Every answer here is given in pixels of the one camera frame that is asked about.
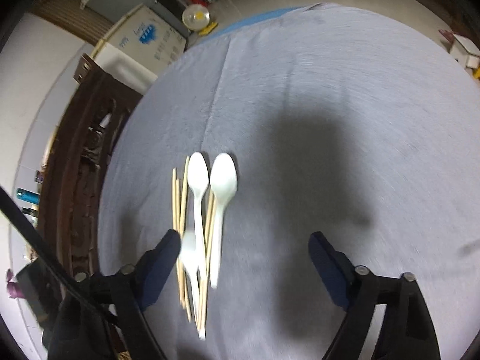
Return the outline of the white plastic spoon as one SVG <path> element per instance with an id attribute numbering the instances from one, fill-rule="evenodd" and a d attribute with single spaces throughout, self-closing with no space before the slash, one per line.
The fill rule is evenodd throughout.
<path id="1" fill-rule="evenodd" d="M 206 250 L 203 234 L 202 203 L 209 185 L 208 167 L 203 155 L 194 152 L 190 156 L 187 170 L 187 183 L 193 194 L 193 224 L 199 273 L 206 276 Z"/>
<path id="2" fill-rule="evenodd" d="M 235 164 L 229 154 L 221 153 L 215 158 L 211 168 L 210 186 L 216 203 L 211 231 L 210 284 L 216 289 L 221 267 L 224 212 L 238 187 Z"/>
<path id="3" fill-rule="evenodd" d="M 181 251 L 179 254 L 186 275 L 190 281 L 191 297 L 193 301 L 193 313 L 197 325 L 199 338 L 204 341 L 206 339 L 205 328 L 201 327 L 202 308 L 200 303 L 199 289 L 199 263 L 197 260 L 196 241 L 194 230 L 186 230 L 181 241 Z"/>

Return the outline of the blue thermos bottle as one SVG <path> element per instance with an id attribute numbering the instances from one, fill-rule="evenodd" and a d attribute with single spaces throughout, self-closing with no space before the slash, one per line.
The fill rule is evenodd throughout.
<path id="1" fill-rule="evenodd" d="M 33 205 L 39 205 L 40 194 L 26 189 L 17 189 L 16 197 L 23 202 L 31 203 Z"/>

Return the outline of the light blue table cloth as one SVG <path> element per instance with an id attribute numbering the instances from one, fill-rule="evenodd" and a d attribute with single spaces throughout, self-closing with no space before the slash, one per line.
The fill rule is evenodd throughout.
<path id="1" fill-rule="evenodd" d="M 169 359 L 320 359 L 343 311 L 311 233 L 378 275 L 412 272 L 443 359 L 479 331 L 479 84 L 442 47 L 368 10 L 317 4 L 207 40 L 129 118 L 100 204 L 104 274 L 172 224 L 171 176 L 230 153 L 218 286 L 200 340 L 176 277 L 146 312 Z"/>

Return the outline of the dark carved wooden table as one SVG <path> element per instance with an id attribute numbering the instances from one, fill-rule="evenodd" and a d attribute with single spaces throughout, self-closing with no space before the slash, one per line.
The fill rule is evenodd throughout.
<path id="1" fill-rule="evenodd" d="M 70 276 L 94 274 L 98 213 L 113 150 L 141 94 L 82 55 L 78 87 L 55 130 L 42 184 L 38 231 Z"/>

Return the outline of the white chest freezer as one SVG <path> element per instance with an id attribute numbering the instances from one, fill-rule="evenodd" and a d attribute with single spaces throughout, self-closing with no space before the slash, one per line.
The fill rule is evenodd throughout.
<path id="1" fill-rule="evenodd" d="M 145 94 L 184 53 L 187 39 L 147 6 L 124 15 L 98 41 L 90 57 L 116 80 Z"/>

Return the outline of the small white stool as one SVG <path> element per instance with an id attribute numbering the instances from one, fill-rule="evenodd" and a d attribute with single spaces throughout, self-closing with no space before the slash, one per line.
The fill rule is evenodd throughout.
<path id="1" fill-rule="evenodd" d="M 467 37 L 454 34 L 449 55 L 453 57 L 462 68 L 473 70 L 479 68 L 480 50 Z"/>

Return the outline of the small electric fan heater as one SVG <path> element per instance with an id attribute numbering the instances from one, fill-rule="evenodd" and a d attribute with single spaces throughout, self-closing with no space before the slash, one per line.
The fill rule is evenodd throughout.
<path id="1" fill-rule="evenodd" d="M 199 36 L 207 36 L 218 26 L 218 22 L 214 21 L 208 8 L 201 4 L 189 5 L 183 11 L 181 18 L 185 27 Z"/>

